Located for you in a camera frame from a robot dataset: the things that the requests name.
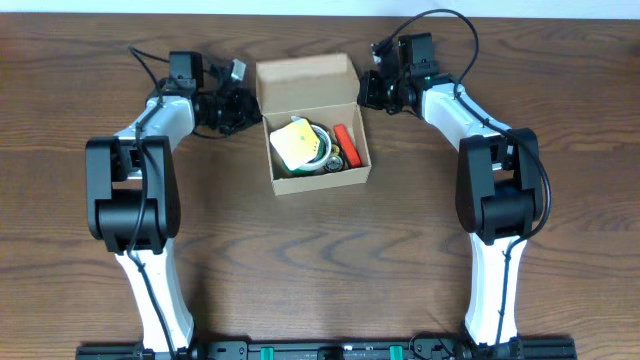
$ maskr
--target wood grain surface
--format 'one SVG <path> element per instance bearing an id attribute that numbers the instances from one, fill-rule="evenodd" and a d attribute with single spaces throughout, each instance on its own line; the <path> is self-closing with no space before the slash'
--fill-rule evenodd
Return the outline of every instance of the wood grain surface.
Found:
<path id="1" fill-rule="evenodd" d="M 220 60 L 347 52 L 398 18 L 0 15 L 0 358 L 71 359 L 142 329 L 124 272 L 86 225 L 84 145 L 142 111 L 149 79 L 126 44 Z M 474 20 L 466 79 L 495 118 L 537 133 L 554 207 L 522 260 L 523 335 L 565 334 L 581 359 L 640 357 L 640 22 Z M 456 19 L 431 31 L 443 70 L 472 51 Z M 157 74 L 166 65 L 152 64 Z M 471 253 L 454 208 L 457 155 L 410 116 L 363 111 L 366 185 L 276 198 L 255 126 L 174 154 L 176 244 L 200 330 L 266 339 L 408 338 L 456 332 Z"/>

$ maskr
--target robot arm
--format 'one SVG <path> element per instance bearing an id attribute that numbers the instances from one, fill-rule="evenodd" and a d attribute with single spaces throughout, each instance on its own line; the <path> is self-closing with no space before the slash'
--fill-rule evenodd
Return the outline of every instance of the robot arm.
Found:
<path id="1" fill-rule="evenodd" d="M 518 136 L 537 156 L 535 134 L 529 129 L 511 130 L 491 118 L 462 85 L 457 86 L 456 98 L 455 79 L 438 73 L 431 34 L 402 36 L 399 47 L 399 59 L 388 46 L 379 47 L 377 54 L 374 52 L 380 72 L 364 75 L 358 102 L 385 109 L 389 114 L 411 106 L 418 117 L 435 126 L 458 151 L 456 210 L 469 233 L 473 252 L 471 299 L 465 327 L 478 346 L 506 343 L 517 336 L 515 292 L 526 240 L 507 250 L 540 218 L 540 177 L 532 159 L 518 144 L 486 127 L 459 98 L 481 118 L 489 119 L 494 127 Z M 389 64 L 397 64 L 395 68 L 403 69 L 402 73 L 394 74 Z M 513 177 L 495 181 L 493 173 L 501 170 L 512 170 Z M 505 272 L 507 253 L 510 266 Z M 501 319 L 503 292 L 505 306 Z M 500 338 L 496 343 L 498 329 Z"/>
<path id="2" fill-rule="evenodd" d="M 96 239 L 105 241 L 107 250 L 115 253 L 124 268 L 142 318 L 143 347 L 154 353 L 169 352 L 169 343 L 174 353 L 186 351 L 194 330 L 174 259 L 173 238 L 180 227 L 180 201 L 172 152 L 200 123 L 215 123 L 223 134 L 229 135 L 261 119 L 259 111 L 256 115 L 255 98 L 247 98 L 249 92 L 244 89 L 229 86 L 244 76 L 244 64 L 239 61 L 234 60 L 226 71 L 226 79 L 218 74 L 218 80 L 226 81 L 228 86 L 220 87 L 217 94 L 199 91 L 203 70 L 198 53 L 172 52 L 169 73 L 166 89 L 160 90 L 162 96 L 157 90 L 152 93 L 144 112 L 129 127 L 113 137 L 93 138 L 86 146 L 89 228 Z M 225 92 L 231 95 L 231 101 L 220 95 Z M 238 100 L 242 101 L 241 109 L 237 109 Z M 140 153 L 146 164 L 144 175 Z M 144 220 L 135 240 L 132 234 L 142 192 L 115 189 L 112 185 L 132 179 L 143 179 L 147 184 Z M 132 243 L 135 247 L 128 253 Z"/>

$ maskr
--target open cardboard box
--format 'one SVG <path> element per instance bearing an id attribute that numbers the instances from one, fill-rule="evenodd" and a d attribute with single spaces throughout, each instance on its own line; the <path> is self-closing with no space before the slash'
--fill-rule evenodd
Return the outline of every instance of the open cardboard box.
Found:
<path id="1" fill-rule="evenodd" d="M 371 159 L 356 103 L 360 82 L 346 54 L 286 59 L 256 64 L 256 92 L 262 115 L 276 195 L 366 183 Z M 331 130 L 344 124 L 358 151 L 362 167 L 337 173 L 294 177 L 269 141 L 269 135 L 298 115 Z"/>

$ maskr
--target black cable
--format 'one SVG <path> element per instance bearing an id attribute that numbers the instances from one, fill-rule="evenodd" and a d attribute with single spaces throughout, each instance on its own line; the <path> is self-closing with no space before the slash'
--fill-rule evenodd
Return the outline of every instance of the black cable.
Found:
<path id="1" fill-rule="evenodd" d="M 226 139 L 226 136 L 210 136 L 210 135 L 204 135 L 204 134 L 200 134 L 199 132 L 193 130 L 191 132 L 191 135 L 195 135 L 199 138 L 203 138 L 203 139 L 209 139 L 209 140 L 222 140 L 222 139 Z"/>
<path id="2" fill-rule="evenodd" d="M 151 54 L 146 53 L 144 51 L 138 50 L 138 49 L 134 48 L 131 45 L 129 45 L 129 48 L 133 49 L 133 51 L 137 52 L 138 54 L 140 54 L 140 55 L 142 55 L 144 57 L 148 57 L 149 59 L 153 59 L 153 60 L 160 61 L 160 62 L 167 63 L 167 64 L 169 63 L 169 60 L 167 60 L 167 59 L 161 58 L 159 56 L 151 55 Z"/>
<path id="3" fill-rule="evenodd" d="M 144 60 L 142 60 L 142 58 L 140 57 L 140 55 L 138 55 L 139 50 L 136 50 L 133 46 L 129 45 L 129 51 L 138 60 L 138 62 L 140 62 L 140 65 L 142 65 L 144 70 L 147 72 L 147 74 L 151 78 L 151 81 L 153 81 L 153 86 L 156 88 L 156 92 L 158 93 L 158 104 L 162 104 L 163 103 L 162 91 L 160 89 L 160 85 L 158 83 L 158 80 L 156 79 L 156 76 L 153 75 L 153 72 L 151 72 L 151 69 L 149 69 L 149 66 L 147 66 L 147 63 L 145 63 Z"/>
<path id="4" fill-rule="evenodd" d="M 500 318 L 498 320 L 498 330 L 497 330 L 497 336 L 496 336 L 496 345 L 497 345 L 497 344 L 500 343 L 500 336 L 502 334 L 502 324 L 504 322 L 504 313 L 505 313 L 505 307 L 506 307 L 506 302 L 507 302 L 507 285 L 508 285 L 508 282 L 509 282 L 508 281 L 508 276 L 509 276 L 509 262 L 511 261 L 511 252 L 512 252 L 513 248 L 516 247 L 521 242 L 523 242 L 523 241 L 525 241 L 527 239 L 531 239 L 533 236 L 537 235 L 542 230 L 542 228 L 545 226 L 545 224 L 547 223 L 547 220 L 549 220 L 549 215 L 551 213 L 551 203 L 552 203 L 552 200 L 551 200 L 551 198 L 552 198 L 552 196 L 551 196 L 551 184 L 550 184 L 550 181 L 549 181 L 549 175 L 547 174 L 547 171 L 545 170 L 544 165 L 542 165 L 542 162 L 540 162 L 540 159 L 538 158 L 538 156 L 533 154 L 531 149 L 529 149 L 529 147 L 522 140 L 520 140 L 520 138 L 518 138 L 517 136 L 513 135 L 512 133 L 510 133 L 508 131 L 500 129 L 499 127 L 491 124 L 490 123 L 491 120 L 489 118 L 485 119 L 484 117 L 480 116 L 480 114 L 478 114 L 473 108 L 471 108 L 471 106 L 469 106 L 462 99 L 462 97 L 460 96 L 461 93 L 458 92 L 458 86 L 462 82 L 462 79 L 464 79 L 464 77 L 467 75 L 469 70 L 471 70 L 471 68 L 473 67 L 473 64 L 475 63 L 476 59 L 478 58 L 478 52 L 480 51 L 480 43 L 479 43 L 479 40 L 478 40 L 478 32 L 476 31 L 476 28 L 473 26 L 471 21 L 469 21 L 469 19 L 467 19 L 464 15 L 460 14 L 457 11 L 449 10 L 449 9 L 435 9 L 435 10 L 429 10 L 429 11 L 422 12 L 422 13 L 410 18 L 404 24 L 400 25 L 400 27 L 398 27 L 396 29 L 396 31 L 393 32 L 393 34 L 391 34 L 387 39 L 383 40 L 383 42 L 381 42 L 379 44 L 379 47 L 388 46 L 389 43 L 391 41 L 393 41 L 393 38 L 398 33 L 400 33 L 400 31 L 402 31 L 405 27 L 407 27 L 409 24 L 411 24 L 413 21 L 415 21 L 417 19 L 420 19 L 423 16 L 426 16 L 426 15 L 429 15 L 429 14 L 434 14 L 434 13 L 449 13 L 449 14 L 456 15 L 458 18 L 460 18 L 462 21 L 464 21 L 467 24 L 467 26 L 469 27 L 469 29 L 473 33 L 473 40 L 474 40 L 474 43 L 475 43 L 475 49 L 474 49 L 474 52 L 473 52 L 473 57 L 471 58 L 471 61 L 469 62 L 469 65 L 467 65 L 465 70 L 462 72 L 462 75 L 460 75 L 460 77 L 456 80 L 456 82 L 455 82 L 455 84 L 453 86 L 454 98 L 456 100 L 458 100 L 458 102 L 460 102 L 462 107 L 464 107 L 471 115 L 476 117 L 484 126 L 486 126 L 489 129 L 499 133 L 500 135 L 504 136 L 505 138 L 511 140 L 513 143 L 518 145 L 519 149 L 523 149 L 524 150 L 524 152 L 533 160 L 536 168 L 538 169 L 538 172 L 540 173 L 540 177 L 542 178 L 542 183 L 543 183 L 544 191 L 545 191 L 545 206 L 543 208 L 542 217 L 540 218 L 540 221 L 538 222 L 536 227 L 534 229 L 532 229 L 531 231 L 529 231 L 528 233 L 520 236 L 520 238 L 518 238 L 517 240 L 513 241 L 511 244 L 509 244 L 507 246 L 506 251 L 504 252 L 505 271 L 504 271 L 504 276 L 503 276 L 502 300 L 501 300 L 500 312 L 499 312 Z"/>

